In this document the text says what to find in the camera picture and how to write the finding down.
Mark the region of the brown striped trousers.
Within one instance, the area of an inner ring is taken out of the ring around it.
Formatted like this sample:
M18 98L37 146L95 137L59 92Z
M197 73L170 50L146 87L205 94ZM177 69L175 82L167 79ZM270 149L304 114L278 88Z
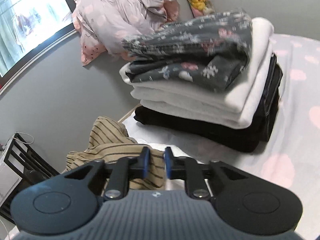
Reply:
M145 179L130 181L133 190L165 189L165 164L163 152L149 145L139 144L129 137L124 124L106 116L99 116L91 129L88 148L82 152L69 152L65 171L70 171L93 160L104 160L107 164L116 163L122 157L136 157L147 147L151 156L148 175Z

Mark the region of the black folded garment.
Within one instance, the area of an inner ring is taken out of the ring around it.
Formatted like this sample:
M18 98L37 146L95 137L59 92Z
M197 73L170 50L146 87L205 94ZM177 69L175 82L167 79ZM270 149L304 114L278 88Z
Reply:
M279 86L283 71L276 54L268 61L265 81L259 81L264 88L251 95L249 105L235 120L196 120L157 112L145 106L135 110L134 119L143 125L158 126L175 131L190 133L217 142L233 150L251 153L260 142L268 142L276 121L279 108Z

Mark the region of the white folded garment stack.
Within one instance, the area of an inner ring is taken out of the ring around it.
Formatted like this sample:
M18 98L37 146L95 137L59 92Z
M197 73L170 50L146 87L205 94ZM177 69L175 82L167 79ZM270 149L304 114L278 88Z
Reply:
M249 97L258 94L264 85L272 55L270 37L272 23L262 17L252 20L253 54L247 68L221 93L211 92L189 82L156 81L133 85L131 95L142 106L157 112L187 119L235 120L249 105Z

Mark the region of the white black side table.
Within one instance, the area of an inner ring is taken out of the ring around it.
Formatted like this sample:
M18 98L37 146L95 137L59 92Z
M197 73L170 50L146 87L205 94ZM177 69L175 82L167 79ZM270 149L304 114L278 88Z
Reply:
M13 223L10 206L14 197L22 190L60 173L50 166L16 132L2 147L1 154L1 217Z

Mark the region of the polka dot bed sheet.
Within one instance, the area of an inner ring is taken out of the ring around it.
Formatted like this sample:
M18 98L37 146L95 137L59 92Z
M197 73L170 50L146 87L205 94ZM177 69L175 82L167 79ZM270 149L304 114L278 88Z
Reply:
M275 34L271 38L283 70L279 109L268 142L241 153L208 139L163 127L147 126L128 117L131 137L158 150L172 146L176 156L201 163L223 161L285 187L302 201L296 228L304 239L319 236L319 41Z

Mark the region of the dark floral folded garment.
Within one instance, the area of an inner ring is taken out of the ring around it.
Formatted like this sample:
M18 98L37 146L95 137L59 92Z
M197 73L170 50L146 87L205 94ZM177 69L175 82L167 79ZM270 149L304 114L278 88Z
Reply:
M132 83L178 80L224 91L246 69L252 40L252 19L242 10L165 24L122 40L134 57L125 75Z

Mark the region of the crumpled pink grey duvet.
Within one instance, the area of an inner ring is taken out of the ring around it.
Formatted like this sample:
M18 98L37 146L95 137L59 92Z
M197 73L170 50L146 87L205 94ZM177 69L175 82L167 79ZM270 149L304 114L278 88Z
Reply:
M151 34L178 19L177 0L75 0L73 25L80 34L81 63L86 66L101 53L129 59L121 41Z

